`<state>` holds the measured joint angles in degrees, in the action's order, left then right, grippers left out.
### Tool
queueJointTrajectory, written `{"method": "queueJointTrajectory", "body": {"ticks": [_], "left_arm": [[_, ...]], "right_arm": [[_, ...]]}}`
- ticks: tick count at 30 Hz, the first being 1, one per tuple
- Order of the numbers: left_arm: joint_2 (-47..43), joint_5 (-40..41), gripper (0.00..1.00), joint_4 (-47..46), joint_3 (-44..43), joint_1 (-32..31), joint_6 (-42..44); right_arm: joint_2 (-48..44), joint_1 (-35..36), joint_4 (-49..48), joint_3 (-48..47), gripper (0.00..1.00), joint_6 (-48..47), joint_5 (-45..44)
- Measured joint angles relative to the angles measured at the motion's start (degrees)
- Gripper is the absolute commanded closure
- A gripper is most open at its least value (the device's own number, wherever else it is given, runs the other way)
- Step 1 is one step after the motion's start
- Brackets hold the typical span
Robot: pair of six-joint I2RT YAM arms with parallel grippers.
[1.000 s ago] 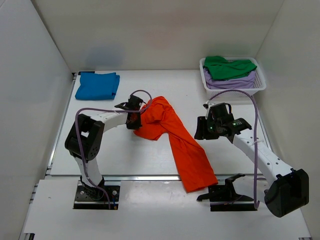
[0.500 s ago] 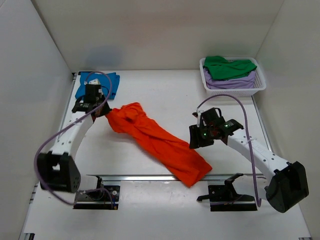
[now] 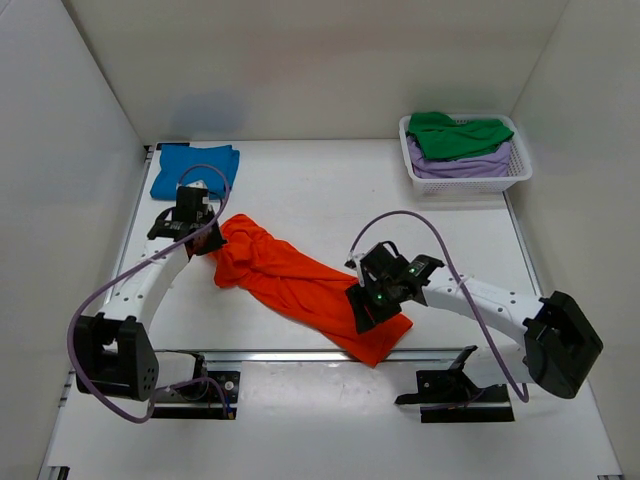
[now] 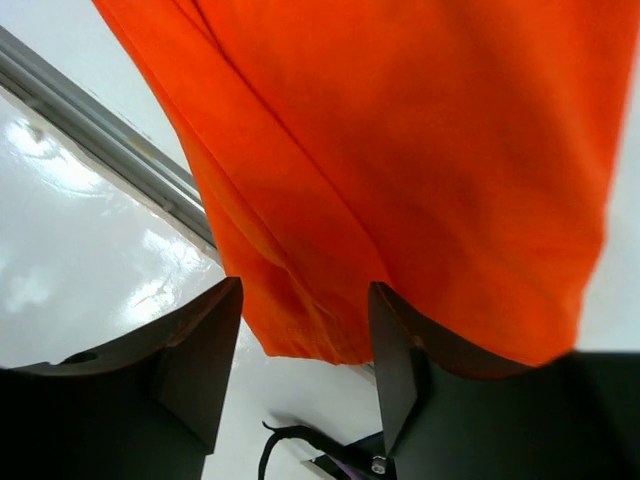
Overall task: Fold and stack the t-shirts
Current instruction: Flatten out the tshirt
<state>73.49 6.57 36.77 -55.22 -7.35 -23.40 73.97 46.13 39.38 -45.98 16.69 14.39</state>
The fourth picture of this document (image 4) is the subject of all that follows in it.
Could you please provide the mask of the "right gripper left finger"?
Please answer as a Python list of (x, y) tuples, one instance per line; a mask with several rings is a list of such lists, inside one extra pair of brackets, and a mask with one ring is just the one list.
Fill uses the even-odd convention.
[(198, 479), (215, 448), (243, 305), (228, 277), (58, 364), (1, 373), (5, 479)]

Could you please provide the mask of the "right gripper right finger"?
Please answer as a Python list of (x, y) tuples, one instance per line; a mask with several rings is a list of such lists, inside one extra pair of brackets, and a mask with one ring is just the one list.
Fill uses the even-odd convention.
[(401, 479), (635, 479), (639, 357), (571, 351), (539, 367), (491, 353), (369, 289), (387, 453)]

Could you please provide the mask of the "orange t shirt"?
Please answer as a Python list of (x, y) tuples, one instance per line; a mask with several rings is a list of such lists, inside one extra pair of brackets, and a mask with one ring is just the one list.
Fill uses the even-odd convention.
[(510, 360), (573, 348), (635, 1), (100, 1), (271, 356), (373, 358), (367, 292)]

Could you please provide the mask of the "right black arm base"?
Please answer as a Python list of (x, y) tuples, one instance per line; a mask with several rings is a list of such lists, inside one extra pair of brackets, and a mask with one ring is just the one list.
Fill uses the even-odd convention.
[(394, 461), (383, 450), (383, 433), (369, 435), (345, 445), (310, 426), (298, 424), (273, 427), (266, 422), (262, 426), (271, 432), (259, 463), (257, 478), (266, 478), (271, 454), (283, 440), (302, 441), (321, 453), (311, 464), (319, 467), (333, 479), (396, 479)]

